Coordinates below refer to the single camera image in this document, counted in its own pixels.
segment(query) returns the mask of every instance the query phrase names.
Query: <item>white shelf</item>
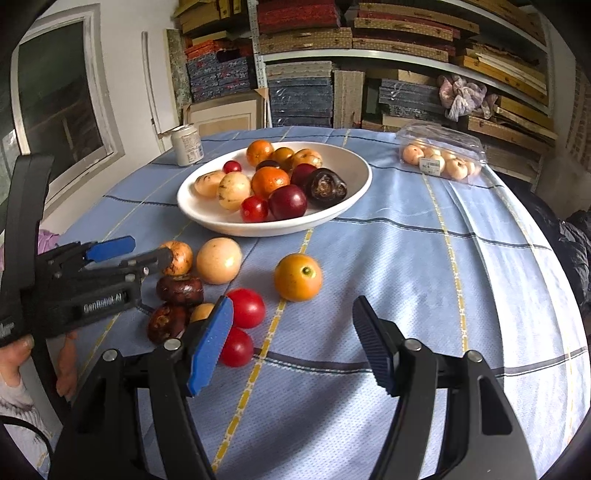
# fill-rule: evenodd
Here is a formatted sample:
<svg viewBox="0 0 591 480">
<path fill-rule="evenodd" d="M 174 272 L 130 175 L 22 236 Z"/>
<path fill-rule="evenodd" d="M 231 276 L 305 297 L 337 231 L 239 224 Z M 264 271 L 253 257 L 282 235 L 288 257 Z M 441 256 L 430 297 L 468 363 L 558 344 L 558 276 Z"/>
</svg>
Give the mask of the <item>white shelf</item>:
<svg viewBox="0 0 591 480">
<path fill-rule="evenodd" d="M 523 31 L 519 27 L 516 27 L 507 20 L 503 20 L 501 17 L 497 17 L 495 14 L 484 10 L 483 8 L 472 5 L 462 0 L 439 0 L 442 3 L 453 5 L 457 9 L 464 10 L 451 12 L 455 13 L 456 16 L 463 18 L 480 25 L 480 33 L 494 33 L 497 38 L 505 38 L 507 45 L 523 44 L 523 40 L 531 43 L 532 45 L 539 48 L 541 51 L 547 53 L 548 47 L 539 40 L 536 40 L 529 33 Z"/>
<path fill-rule="evenodd" d="M 295 59 L 309 59 L 311 57 L 351 57 L 351 58 L 365 58 L 365 59 L 378 59 L 378 60 L 390 60 L 390 61 L 401 61 L 404 63 L 413 63 L 416 65 L 423 65 L 434 69 L 442 70 L 444 72 L 457 73 L 464 77 L 471 78 L 478 82 L 482 82 L 486 85 L 501 90 L 502 92 L 508 93 L 519 100 L 537 108 L 540 112 L 548 114 L 548 107 L 542 103 L 534 100 L 532 97 L 520 92 L 506 83 L 499 82 L 493 78 L 487 77 L 482 73 L 475 72 L 474 70 L 454 65 L 453 63 L 446 63 L 444 61 L 426 59 L 424 57 L 417 57 L 415 55 L 406 55 L 404 53 L 392 53 L 389 51 L 379 50 L 362 50 L 360 48 L 323 48 L 319 50 L 297 50 L 297 51 L 283 51 L 279 53 L 268 53 L 261 55 L 264 62 L 268 63 L 271 61 L 281 60 L 295 60 Z"/>
</svg>

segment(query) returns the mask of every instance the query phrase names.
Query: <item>orange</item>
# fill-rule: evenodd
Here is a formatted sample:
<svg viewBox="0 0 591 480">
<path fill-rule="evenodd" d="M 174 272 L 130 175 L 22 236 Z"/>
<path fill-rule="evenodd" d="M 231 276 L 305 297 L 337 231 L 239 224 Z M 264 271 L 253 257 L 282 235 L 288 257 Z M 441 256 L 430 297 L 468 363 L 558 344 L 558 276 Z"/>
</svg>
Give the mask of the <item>orange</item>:
<svg viewBox="0 0 591 480">
<path fill-rule="evenodd" d="M 290 254 L 275 267 L 275 289 L 286 300 L 311 300 L 321 287 L 322 270 L 308 255 Z"/>
<path fill-rule="evenodd" d="M 267 140 L 255 140 L 246 149 L 248 163 L 256 167 L 263 160 L 269 160 L 275 148 Z"/>
<path fill-rule="evenodd" d="M 264 200 L 269 199 L 269 195 L 279 187 L 289 185 L 290 176 L 275 167 L 260 168 L 251 180 L 251 188 L 257 197 Z"/>
<path fill-rule="evenodd" d="M 287 147 L 280 147 L 275 150 L 275 153 L 272 155 L 272 159 L 275 160 L 283 170 L 288 171 L 291 170 L 291 156 L 295 152 Z"/>
</svg>

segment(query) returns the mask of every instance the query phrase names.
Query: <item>clear plastic box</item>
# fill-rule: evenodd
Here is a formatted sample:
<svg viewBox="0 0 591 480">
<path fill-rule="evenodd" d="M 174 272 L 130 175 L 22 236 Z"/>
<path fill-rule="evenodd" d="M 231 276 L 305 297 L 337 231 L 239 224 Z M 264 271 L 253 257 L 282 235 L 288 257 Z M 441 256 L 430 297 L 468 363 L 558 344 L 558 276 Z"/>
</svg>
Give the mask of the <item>clear plastic box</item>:
<svg viewBox="0 0 591 480">
<path fill-rule="evenodd" d="M 427 175 L 471 184 L 486 164 L 480 140 L 437 124 L 410 123 L 396 134 L 400 161 Z"/>
</svg>

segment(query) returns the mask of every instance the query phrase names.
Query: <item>person's hand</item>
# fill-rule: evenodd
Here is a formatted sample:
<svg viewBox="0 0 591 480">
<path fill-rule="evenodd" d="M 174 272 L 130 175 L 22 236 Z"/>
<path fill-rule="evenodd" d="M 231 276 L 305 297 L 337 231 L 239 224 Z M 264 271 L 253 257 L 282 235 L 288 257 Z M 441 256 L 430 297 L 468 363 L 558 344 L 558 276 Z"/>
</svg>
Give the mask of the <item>person's hand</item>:
<svg viewBox="0 0 591 480">
<path fill-rule="evenodd" d="M 78 374 L 76 371 L 76 345 L 74 340 L 78 337 L 76 332 L 66 335 L 64 346 L 57 356 L 57 394 L 71 400 L 76 392 Z"/>
<path fill-rule="evenodd" d="M 29 358 L 34 345 L 33 337 L 26 335 L 0 348 L 0 375 L 7 386 L 18 387 L 21 384 L 18 368 Z"/>
</svg>

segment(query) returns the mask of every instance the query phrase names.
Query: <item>table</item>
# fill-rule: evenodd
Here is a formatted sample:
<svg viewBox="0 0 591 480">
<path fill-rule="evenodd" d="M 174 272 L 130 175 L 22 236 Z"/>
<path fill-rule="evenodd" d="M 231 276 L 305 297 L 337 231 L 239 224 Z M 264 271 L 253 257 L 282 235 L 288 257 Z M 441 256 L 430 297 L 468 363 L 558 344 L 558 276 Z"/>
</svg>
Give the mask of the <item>table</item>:
<svg viewBox="0 0 591 480">
<path fill-rule="evenodd" d="M 368 478 L 396 399 L 376 385 L 351 324 L 366 295 L 377 315 L 433 351 L 483 353 L 525 431 L 541 476 L 589 409 L 587 342 L 566 276 L 523 205 L 488 167 L 474 186 L 427 177 L 398 160 L 395 134 L 359 129 L 273 128 L 203 140 L 207 162 L 257 138 L 343 146 L 374 170 L 367 194 L 313 231 L 236 238 L 243 265 L 229 285 L 206 286 L 214 302 L 230 288 L 259 291 L 268 308 L 251 331 L 259 354 L 247 367 L 218 366 L 212 383 L 189 399 L 204 448 L 222 480 Z M 62 237 L 106 240 L 133 235 L 136 252 L 178 239 L 196 251 L 219 236 L 187 219 L 176 192 L 199 165 L 180 168 L 167 152 L 115 186 Z M 272 286 L 277 262 L 306 252 L 324 286 L 284 308 Z M 145 330 L 159 305 L 157 275 L 143 305 L 80 331 L 82 381 L 99 355 L 150 351 Z M 153 473 L 163 476 L 148 394 L 140 393 L 142 431 Z M 436 467 L 445 412 L 438 393 L 422 475 Z"/>
</svg>

